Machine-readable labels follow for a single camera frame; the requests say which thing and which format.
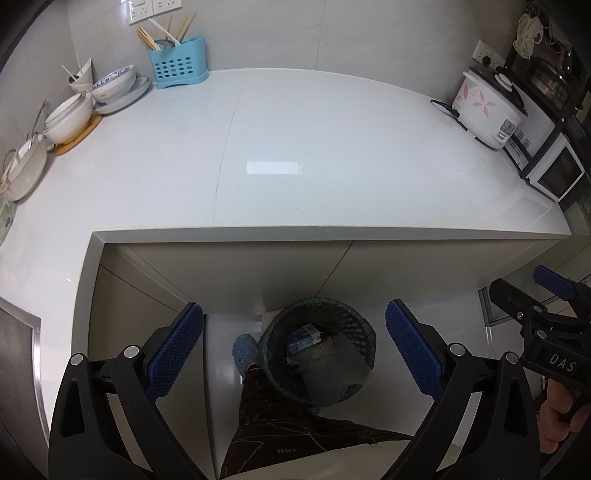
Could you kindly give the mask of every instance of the white countertop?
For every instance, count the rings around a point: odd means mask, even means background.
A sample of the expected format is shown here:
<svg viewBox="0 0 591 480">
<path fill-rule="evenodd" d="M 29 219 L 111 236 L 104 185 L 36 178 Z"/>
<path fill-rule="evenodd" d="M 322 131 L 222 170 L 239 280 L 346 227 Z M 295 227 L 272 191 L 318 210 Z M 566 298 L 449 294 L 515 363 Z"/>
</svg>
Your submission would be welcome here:
<svg viewBox="0 0 591 480">
<path fill-rule="evenodd" d="M 567 235 L 560 208 L 504 152 L 425 96 L 230 70 L 151 91 L 56 158 L 0 247 L 0 297 L 41 318 L 51 421 L 68 358 L 85 348 L 104 242 Z"/>
</svg>

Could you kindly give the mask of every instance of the blue gripper pad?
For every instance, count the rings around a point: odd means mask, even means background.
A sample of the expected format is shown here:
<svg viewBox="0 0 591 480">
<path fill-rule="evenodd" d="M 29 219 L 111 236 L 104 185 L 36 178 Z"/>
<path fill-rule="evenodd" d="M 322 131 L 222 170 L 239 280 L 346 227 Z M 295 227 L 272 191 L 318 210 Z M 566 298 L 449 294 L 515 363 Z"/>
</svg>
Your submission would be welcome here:
<svg viewBox="0 0 591 480">
<path fill-rule="evenodd" d="M 534 281 L 562 300 L 574 300 L 572 282 L 543 265 L 534 269 Z"/>
<path fill-rule="evenodd" d="M 203 332 L 203 309 L 194 304 L 168 334 L 146 368 L 145 393 L 155 402 L 165 397 Z"/>
<path fill-rule="evenodd" d="M 443 366 L 421 332 L 396 300 L 386 308 L 386 328 L 407 364 L 418 389 L 439 401 L 443 395 Z"/>
</svg>

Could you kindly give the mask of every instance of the electrical outlet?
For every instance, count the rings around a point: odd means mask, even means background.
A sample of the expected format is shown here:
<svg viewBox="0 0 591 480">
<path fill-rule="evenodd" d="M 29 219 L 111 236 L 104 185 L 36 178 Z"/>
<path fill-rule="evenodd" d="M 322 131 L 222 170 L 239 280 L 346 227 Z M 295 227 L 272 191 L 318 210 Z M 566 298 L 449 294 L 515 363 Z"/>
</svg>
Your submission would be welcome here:
<svg viewBox="0 0 591 480">
<path fill-rule="evenodd" d="M 183 3 L 181 0 L 151 0 L 154 8 L 154 15 L 160 15 L 164 12 L 170 12 L 181 8 Z"/>
<path fill-rule="evenodd" d="M 476 50 L 474 50 L 474 53 L 472 54 L 472 58 L 480 63 L 484 63 L 482 61 L 482 59 L 484 57 L 489 57 L 489 59 L 492 62 L 492 58 L 495 54 L 495 51 L 490 48 L 486 43 L 484 43 L 482 40 L 478 41 L 478 45 L 476 46 Z"/>
<path fill-rule="evenodd" d="M 154 16 L 152 0 L 133 0 L 129 2 L 129 24 L 141 22 Z"/>
<path fill-rule="evenodd" d="M 492 55 L 491 68 L 496 70 L 497 67 L 504 67 L 504 66 L 505 66 L 505 59 L 503 57 L 501 57 L 497 52 L 494 52 Z"/>
</svg>

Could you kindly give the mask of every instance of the hand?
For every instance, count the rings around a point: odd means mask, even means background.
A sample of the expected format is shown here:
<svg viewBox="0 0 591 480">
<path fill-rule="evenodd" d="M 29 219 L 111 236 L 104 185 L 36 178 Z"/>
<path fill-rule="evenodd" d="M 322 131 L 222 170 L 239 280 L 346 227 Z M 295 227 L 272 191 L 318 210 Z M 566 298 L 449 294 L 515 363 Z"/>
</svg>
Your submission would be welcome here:
<svg viewBox="0 0 591 480">
<path fill-rule="evenodd" d="M 581 408 L 569 423 L 560 421 L 560 414 L 565 414 L 573 407 L 573 396 L 562 384 L 548 380 L 548 399 L 540 408 L 540 451 L 542 453 L 554 453 L 558 443 L 562 442 L 570 432 L 579 432 L 589 414 L 591 403 Z"/>
</svg>

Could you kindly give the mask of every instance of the metal screw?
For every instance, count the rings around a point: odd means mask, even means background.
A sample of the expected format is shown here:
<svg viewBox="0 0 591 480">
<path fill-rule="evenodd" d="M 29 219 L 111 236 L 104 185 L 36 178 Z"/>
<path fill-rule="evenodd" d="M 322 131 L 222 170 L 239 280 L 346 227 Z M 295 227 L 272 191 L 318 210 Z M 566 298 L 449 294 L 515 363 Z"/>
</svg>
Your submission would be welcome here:
<svg viewBox="0 0 591 480">
<path fill-rule="evenodd" d="M 449 351 L 455 356 L 462 356 L 466 353 L 466 349 L 459 343 L 453 343 L 449 346 Z"/>
<path fill-rule="evenodd" d="M 519 362 L 519 356 L 513 352 L 507 352 L 507 354 L 505 355 L 505 358 L 507 359 L 507 361 L 510 364 L 513 364 L 513 365 L 515 365 L 517 362 Z"/>
<path fill-rule="evenodd" d="M 139 353 L 139 348 L 137 348 L 135 345 L 131 345 L 123 351 L 123 355 L 125 355 L 126 358 L 133 358 L 138 353 Z"/>
<path fill-rule="evenodd" d="M 84 360 L 84 357 L 82 356 L 82 354 L 77 353 L 77 354 L 73 355 L 72 358 L 70 358 L 70 363 L 72 365 L 80 365 L 82 363 L 82 360 Z"/>
</svg>

